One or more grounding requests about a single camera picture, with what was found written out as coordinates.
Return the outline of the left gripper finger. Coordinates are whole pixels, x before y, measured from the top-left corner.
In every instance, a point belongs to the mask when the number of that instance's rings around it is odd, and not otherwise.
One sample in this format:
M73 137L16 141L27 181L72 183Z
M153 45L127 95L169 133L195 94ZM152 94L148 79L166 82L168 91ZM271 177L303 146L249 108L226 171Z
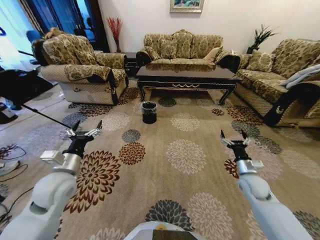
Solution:
M76 131L80 125L81 121L78 120L71 128L67 128L65 130L66 134L68 135L68 137L73 137L76 135Z
M99 121L97 127L95 129L92 129L88 132L86 132L84 135L88 138L96 138L102 133L102 120Z

